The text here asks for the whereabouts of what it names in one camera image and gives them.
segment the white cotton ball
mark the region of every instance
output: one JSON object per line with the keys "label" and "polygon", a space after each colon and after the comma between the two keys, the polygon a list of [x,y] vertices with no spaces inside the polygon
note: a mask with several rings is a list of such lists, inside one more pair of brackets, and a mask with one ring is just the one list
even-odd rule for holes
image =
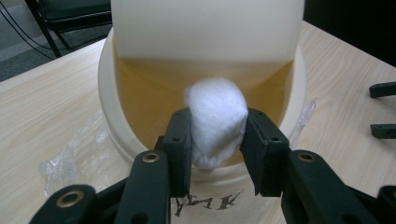
{"label": "white cotton ball", "polygon": [[203,79],[185,90],[191,111],[192,163],[214,169],[241,145],[248,108],[238,87],[223,77]]}

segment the chair seat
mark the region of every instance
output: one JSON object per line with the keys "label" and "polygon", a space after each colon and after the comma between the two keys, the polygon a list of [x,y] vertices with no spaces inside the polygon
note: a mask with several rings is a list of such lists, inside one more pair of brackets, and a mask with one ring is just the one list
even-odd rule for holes
{"label": "chair seat", "polygon": [[45,21],[64,21],[111,13],[110,0],[38,0]]}

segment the white fabric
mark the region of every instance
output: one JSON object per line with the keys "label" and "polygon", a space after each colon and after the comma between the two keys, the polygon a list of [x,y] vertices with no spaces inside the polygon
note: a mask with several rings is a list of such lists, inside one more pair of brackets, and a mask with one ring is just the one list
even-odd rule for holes
{"label": "white fabric", "polygon": [[223,77],[198,81],[185,90],[191,111],[192,163],[214,169],[242,143],[248,108],[238,87]]}

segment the chair leg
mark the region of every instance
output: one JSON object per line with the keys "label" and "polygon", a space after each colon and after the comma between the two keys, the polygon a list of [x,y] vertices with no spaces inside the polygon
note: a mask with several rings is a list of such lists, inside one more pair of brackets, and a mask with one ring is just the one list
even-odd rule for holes
{"label": "chair leg", "polygon": [[70,46],[67,44],[66,40],[64,39],[64,37],[62,36],[62,34],[59,31],[53,31],[53,32],[58,36],[58,38],[61,40],[61,42],[64,44],[64,46],[67,49],[71,49]]}
{"label": "chair leg", "polygon": [[41,32],[43,32],[44,37],[46,37],[47,41],[49,42],[49,46],[51,47],[53,53],[57,58],[62,57],[61,52],[58,50],[55,42],[50,35],[49,30],[47,29],[46,24],[42,21],[40,14],[38,14],[38,3],[36,0],[25,0],[26,5],[29,7],[30,11],[32,12],[33,16],[35,17],[35,21],[37,22],[38,26],[40,27]]}

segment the light wood tabletop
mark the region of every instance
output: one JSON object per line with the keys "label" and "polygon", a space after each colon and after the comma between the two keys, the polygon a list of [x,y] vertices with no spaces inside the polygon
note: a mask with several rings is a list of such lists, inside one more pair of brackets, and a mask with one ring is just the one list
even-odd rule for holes
{"label": "light wood tabletop", "polygon": [[[104,41],[0,83],[0,219],[28,223],[46,201],[39,164],[57,156],[100,109]],[[316,99],[297,148],[317,152],[349,186],[376,196],[396,185],[396,140],[371,136],[371,123],[396,123],[396,97],[369,87],[396,81],[396,68],[304,22],[306,101]],[[270,223],[283,223],[277,208]]]}

